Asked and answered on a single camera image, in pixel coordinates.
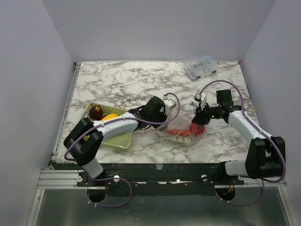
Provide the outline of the red fake tomato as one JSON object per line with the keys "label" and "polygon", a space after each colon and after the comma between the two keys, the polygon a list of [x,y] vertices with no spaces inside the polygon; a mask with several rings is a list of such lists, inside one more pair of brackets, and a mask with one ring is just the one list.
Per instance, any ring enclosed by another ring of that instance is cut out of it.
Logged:
{"label": "red fake tomato", "polygon": [[192,122],[190,124],[190,132],[195,137],[198,137],[198,136],[202,135],[205,132],[205,126]]}

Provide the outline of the orange fake carrot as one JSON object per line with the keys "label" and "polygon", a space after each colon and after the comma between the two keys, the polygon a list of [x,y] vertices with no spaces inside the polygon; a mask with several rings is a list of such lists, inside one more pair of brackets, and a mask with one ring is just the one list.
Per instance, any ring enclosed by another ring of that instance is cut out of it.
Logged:
{"label": "orange fake carrot", "polygon": [[189,137],[190,136],[190,131],[188,129],[166,129],[164,130],[165,133],[173,136],[185,136]]}

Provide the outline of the clear zip top bag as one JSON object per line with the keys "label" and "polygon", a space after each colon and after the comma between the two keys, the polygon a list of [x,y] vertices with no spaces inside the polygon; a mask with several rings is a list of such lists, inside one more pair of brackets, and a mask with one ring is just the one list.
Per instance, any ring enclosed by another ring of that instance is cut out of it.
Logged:
{"label": "clear zip top bag", "polygon": [[206,127],[192,122],[193,112],[180,112],[169,124],[154,130],[154,135],[163,143],[191,146],[206,133]]}

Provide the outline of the yellow fake lemon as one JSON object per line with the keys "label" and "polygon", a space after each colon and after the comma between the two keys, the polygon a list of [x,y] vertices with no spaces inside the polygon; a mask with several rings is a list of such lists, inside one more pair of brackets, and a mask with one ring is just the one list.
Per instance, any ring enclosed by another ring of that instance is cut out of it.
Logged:
{"label": "yellow fake lemon", "polygon": [[105,120],[109,120],[109,119],[113,119],[113,118],[116,118],[118,117],[119,115],[117,113],[110,113],[106,116],[104,116],[101,120],[102,121],[105,121]]}

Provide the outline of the dark maroon fake fruit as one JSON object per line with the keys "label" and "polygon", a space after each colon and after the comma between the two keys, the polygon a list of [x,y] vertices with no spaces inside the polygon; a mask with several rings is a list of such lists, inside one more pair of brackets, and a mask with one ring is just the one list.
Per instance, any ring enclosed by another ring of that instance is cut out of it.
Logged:
{"label": "dark maroon fake fruit", "polygon": [[93,121],[99,121],[103,116],[103,110],[99,105],[96,105],[89,110],[88,115]]}

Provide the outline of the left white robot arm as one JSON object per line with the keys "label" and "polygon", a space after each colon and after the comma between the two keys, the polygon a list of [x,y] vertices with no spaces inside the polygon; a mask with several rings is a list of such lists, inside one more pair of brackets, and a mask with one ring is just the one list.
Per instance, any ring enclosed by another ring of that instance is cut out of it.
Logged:
{"label": "left white robot arm", "polygon": [[145,105],[131,109],[112,119],[91,121],[81,119],[64,140],[63,145],[75,161],[88,174],[89,182],[99,186],[104,182],[103,167],[96,158],[101,143],[127,132],[157,128],[168,123],[171,110],[177,103],[171,99],[153,96]]}

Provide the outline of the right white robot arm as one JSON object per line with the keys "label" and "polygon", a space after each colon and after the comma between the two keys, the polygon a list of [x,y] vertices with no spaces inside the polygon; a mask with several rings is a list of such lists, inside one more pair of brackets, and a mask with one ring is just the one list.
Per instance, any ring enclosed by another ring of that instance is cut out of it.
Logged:
{"label": "right white robot arm", "polygon": [[193,123],[207,125],[212,119],[223,119],[236,129],[248,144],[245,160],[223,162],[223,169],[217,171],[217,181],[223,185],[233,180],[234,176],[264,179],[280,177],[284,173],[285,142],[281,137],[274,137],[257,127],[242,105],[235,105],[229,89],[216,92],[217,106],[210,107],[206,94],[197,92]]}

